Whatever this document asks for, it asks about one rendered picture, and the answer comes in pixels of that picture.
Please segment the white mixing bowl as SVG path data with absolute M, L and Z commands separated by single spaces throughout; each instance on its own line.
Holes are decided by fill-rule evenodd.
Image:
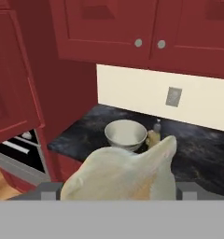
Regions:
M 137 121 L 118 119 L 105 126 L 105 137 L 113 147 L 136 151 L 147 139 L 147 129 Z

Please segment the black and grey oven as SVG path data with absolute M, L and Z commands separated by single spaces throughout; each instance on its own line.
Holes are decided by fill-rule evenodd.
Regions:
M 0 143 L 0 168 L 34 186 L 50 182 L 49 170 L 37 137 L 36 130 L 28 131 L 32 139 L 25 139 L 21 134 L 6 141 L 30 149 L 28 154 Z

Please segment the tan bottle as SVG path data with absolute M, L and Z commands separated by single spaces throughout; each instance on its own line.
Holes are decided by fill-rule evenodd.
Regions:
M 147 132 L 146 144 L 149 148 L 152 148 L 161 141 L 161 135 L 153 130 Z

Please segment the red wall cabinet door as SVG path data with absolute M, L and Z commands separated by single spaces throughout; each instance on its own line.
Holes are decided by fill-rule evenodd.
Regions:
M 224 78 L 224 0 L 159 0 L 149 67 Z
M 49 0 L 59 56 L 145 68 L 158 0 Z M 140 38 L 141 47 L 134 41 Z

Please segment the small grey shaker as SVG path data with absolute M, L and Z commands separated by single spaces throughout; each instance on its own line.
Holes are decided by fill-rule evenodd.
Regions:
M 154 124 L 153 130 L 158 133 L 161 130 L 161 120 L 157 119 L 157 122 Z

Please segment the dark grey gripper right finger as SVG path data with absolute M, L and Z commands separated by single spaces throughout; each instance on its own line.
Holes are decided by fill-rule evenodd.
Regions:
M 182 201 L 224 201 L 224 196 L 207 191 L 195 182 L 177 182 L 176 199 Z

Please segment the tall red cabinet door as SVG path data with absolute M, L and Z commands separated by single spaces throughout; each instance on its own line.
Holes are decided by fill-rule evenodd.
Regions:
M 42 124 L 16 12 L 0 9 L 0 143 Z

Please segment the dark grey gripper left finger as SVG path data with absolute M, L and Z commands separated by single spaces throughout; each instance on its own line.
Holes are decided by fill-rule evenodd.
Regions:
M 62 182 L 44 182 L 39 184 L 34 190 L 12 197 L 17 201 L 56 201 L 60 199 Z

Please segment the red base cabinet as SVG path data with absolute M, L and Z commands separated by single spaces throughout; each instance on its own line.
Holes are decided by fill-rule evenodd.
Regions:
M 82 162 L 56 152 L 51 151 L 49 156 L 56 181 L 65 182 L 82 165 Z

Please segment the grey wall outlet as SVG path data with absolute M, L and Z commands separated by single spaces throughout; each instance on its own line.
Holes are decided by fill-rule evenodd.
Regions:
M 170 87 L 167 93 L 166 105 L 178 107 L 182 90 Z

